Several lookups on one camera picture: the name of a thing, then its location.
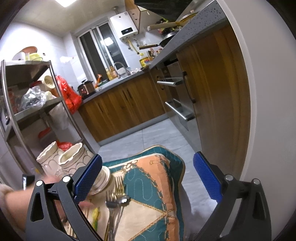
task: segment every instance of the sink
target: sink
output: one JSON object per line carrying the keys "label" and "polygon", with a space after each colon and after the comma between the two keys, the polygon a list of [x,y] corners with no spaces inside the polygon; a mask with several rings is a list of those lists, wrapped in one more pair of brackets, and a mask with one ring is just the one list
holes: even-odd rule
{"label": "sink", "polygon": [[108,83],[104,84],[104,85],[99,89],[99,91],[105,89],[105,88],[108,87],[108,86],[111,86],[111,85],[117,83],[118,81],[121,81],[121,80],[125,79],[126,77],[128,77],[127,73],[122,74],[122,75],[120,76],[120,79],[115,78],[115,79],[109,81]]}

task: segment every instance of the gray countertop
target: gray countertop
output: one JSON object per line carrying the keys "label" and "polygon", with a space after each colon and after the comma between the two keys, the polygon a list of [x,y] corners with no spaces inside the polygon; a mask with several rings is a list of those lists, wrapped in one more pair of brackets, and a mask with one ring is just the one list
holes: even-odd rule
{"label": "gray countertop", "polygon": [[118,85],[120,85],[120,84],[122,84],[122,83],[124,83],[124,82],[126,82],[126,81],[128,81],[130,79],[133,79],[134,77],[142,75],[144,73],[147,73],[147,71],[145,71],[145,70],[144,71],[139,71],[139,72],[137,72],[137,73],[135,73],[133,75],[130,75],[130,76],[124,78],[124,79],[121,78],[121,79],[112,80],[112,81],[104,84],[103,88],[100,91],[96,91],[95,94],[93,94],[90,97],[83,100],[81,104],[85,104],[86,102],[92,100],[93,98],[96,98],[98,95],[103,94],[107,90],[112,89],[113,87],[118,86]]}
{"label": "gray countertop", "polygon": [[198,38],[204,32],[227,21],[227,17],[216,0],[202,9],[194,16],[155,57],[149,68],[169,59],[173,54],[183,49],[191,41]]}

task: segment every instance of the cushion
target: cushion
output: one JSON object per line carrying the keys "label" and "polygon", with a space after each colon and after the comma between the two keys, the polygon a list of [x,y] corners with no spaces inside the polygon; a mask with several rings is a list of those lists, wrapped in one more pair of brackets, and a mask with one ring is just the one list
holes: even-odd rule
{"label": "cushion", "polygon": [[[109,218],[105,191],[114,190],[121,176],[131,197],[123,208],[115,241],[184,240],[184,221],[179,187],[185,172],[183,160],[162,146],[153,146],[134,156],[105,162],[112,175],[103,192],[90,196],[100,207],[98,234],[104,238]],[[92,210],[88,220],[92,223]]]}

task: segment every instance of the window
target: window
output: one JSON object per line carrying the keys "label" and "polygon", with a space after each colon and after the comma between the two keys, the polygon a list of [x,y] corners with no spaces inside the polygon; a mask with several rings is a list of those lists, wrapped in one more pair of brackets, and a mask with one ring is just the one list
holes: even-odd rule
{"label": "window", "polygon": [[115,62],[121,62],[127,67],[126,61],[120,51],[117,41],[108,23],[87,31],[78,39],[84,50],[88,67],[97,78],[102,75],[103,80],[107,79],[106,69],[110,70]]}

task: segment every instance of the wooden cabinet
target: wooden cabinet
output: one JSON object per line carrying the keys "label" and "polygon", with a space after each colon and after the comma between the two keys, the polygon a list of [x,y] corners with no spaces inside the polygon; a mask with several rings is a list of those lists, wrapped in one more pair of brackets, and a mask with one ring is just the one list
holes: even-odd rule
{"label": "wooden cabinet", "polygon": [[144,73],[86,102],[79,113],[99,142],[165,111],[150,74]]}
{"label": "wooden cabinet", "polygon": [[170,109],[168,108],[167,105],[164,104],[166,101],[169,101],[168,96],[165,91],[165,87],[163,85],[159,85],[157,83],[157,77],[163,77],[163,73],[162,73],[161,69],[157,69],[157,68],[151,69],[150,75],[151,75],[151,78],[152,78],[154,85],[156,87],[157,93],[161,99],[161,103],[163,105],[163,108],[165,109],[165,112],[169,112]]}
{"label": "wooden cabinet", "polygon": [[148,25],[155,24],[162,18],[154,12],[135,5],[134,0],[125,0],[125,6],[139,33],[145,32]]}
{"label": "wooden cabinet", "polygon": [[140,28],[140,9],[134,4],[134,0],[125,0],[126,11],[131,16],[133,23],[135,24],[137,30]]}
{"label": "wooden cabinet", "polygon": [[140,123],[164,114],[164,109],[150,74],[140,75],[122,84],[133,110]]}
{"label": "wooden cabinet", "polygon": [[250,91],[244,59],[231,26],[177,54],[196,99],[194,111],[202,152],[223,173],[239,178],[250,132]]}

